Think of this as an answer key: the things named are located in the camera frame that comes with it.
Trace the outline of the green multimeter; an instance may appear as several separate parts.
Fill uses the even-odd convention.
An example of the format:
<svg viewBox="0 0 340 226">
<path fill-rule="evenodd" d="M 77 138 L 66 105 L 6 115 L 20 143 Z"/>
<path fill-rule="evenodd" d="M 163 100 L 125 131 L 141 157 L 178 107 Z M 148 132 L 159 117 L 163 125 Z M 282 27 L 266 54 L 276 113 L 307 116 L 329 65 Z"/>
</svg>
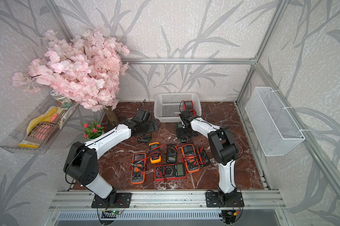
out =
<svg viewBox="0 0 340 226">
<path fill-rule="evenodd" d="M 188 135 L 186 134 L 185 128 L 181 122 L 176 123 L 176 136 L 180 140 L 180 143 L 188 142 Z"/>
<path fill-rule="evenodd" d="M 152 138 L 151 134 L 141 133 L 137 135 L 137 142 L 139 143 L 149 143 Z"/>
</svg>

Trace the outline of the white perforated plastic basket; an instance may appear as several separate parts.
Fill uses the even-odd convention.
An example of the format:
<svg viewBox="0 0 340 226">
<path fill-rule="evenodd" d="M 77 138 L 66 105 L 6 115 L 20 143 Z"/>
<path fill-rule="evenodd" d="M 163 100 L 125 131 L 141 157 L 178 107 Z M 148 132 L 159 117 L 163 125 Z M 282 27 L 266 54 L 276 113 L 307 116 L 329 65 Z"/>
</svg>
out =
<svg viewBox="0 0 340 226">
<path fill-rule="evenodd" d="M 184 110 L 184 101 L 192 101 L 195 112 L 202 115 L 199 96 L 194 92 L 159 93 L 155 96 L 154 117 L 162 123 L 181 122 L 180 113 Z"/>
</svg>

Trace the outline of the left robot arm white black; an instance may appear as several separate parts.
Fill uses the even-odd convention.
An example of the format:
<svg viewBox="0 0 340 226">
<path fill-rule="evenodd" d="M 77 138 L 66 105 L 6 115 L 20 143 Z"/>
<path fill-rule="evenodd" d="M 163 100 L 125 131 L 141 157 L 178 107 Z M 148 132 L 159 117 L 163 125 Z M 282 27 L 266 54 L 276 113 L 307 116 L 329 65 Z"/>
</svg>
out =
<svg viewBox="0 0 340 226">
<path fill-rule="evenodd" d="M 116 189 L 100 175 L 98 159 L 119 143 L 142 134 L 158 130 L 158 123 L 149 120 L 150 113 L 143 109 L 131 119 L 126 119 L 112 130 L 85 143 L 71 145 L 64 165 L 65 176 L 70 176 L 102 199 L 114 199 Z"/>
</svg>

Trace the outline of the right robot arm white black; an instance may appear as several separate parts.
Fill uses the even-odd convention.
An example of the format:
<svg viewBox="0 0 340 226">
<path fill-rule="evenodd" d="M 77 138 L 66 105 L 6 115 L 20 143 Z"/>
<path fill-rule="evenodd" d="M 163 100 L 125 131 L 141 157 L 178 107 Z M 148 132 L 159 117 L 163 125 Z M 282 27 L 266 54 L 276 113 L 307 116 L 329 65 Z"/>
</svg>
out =
<svg viewBox="0 0 340 226">
<path fill-rule="evenodd" d="M 180 113 L 183 127 L 208 138 L 214 160 L 218 163 L 219 185 L 218 196 L 223 201 L 235 197 L 235 161 L 239 152 L 233 133 L 228 127 L 213 125 L 198 115 L 192 116 L 188 111 Z"/>
</svg>

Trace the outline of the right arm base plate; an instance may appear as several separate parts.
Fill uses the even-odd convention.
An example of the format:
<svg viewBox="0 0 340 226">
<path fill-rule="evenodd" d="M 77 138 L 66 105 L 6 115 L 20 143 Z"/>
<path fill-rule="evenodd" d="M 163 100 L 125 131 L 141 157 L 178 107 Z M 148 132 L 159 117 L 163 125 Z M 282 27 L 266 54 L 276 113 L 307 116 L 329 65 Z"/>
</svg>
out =
<svg viewBox="0 0 340 226">
<path fill-rule="evenodd" d="M 217 192 L 213 190 L 208 190 L 205 193 L 206 197 L 206 206 L 208 208 L 215 208 L 215 207 L 237 207 L 243 208 L 244 207 L 244 200 L 242 197 L 242 192 L 234 191 L 230 193 L 224 193 L 221 190 Z"/>
</svg>

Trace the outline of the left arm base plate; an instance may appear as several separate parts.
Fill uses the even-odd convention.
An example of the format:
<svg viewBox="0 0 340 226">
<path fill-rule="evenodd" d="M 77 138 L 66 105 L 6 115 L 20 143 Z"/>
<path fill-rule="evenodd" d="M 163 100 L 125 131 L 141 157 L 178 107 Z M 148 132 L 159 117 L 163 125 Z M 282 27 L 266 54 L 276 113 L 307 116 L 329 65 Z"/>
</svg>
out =
<svg viewBox="0 0 340 226">
<path fill-rule="evenodd" d="M 107 198 L 101 198 L 95 195 L 91 204 L 91 208 L 129 208 L 132 193 L 110 193 Z"/>
</svg>

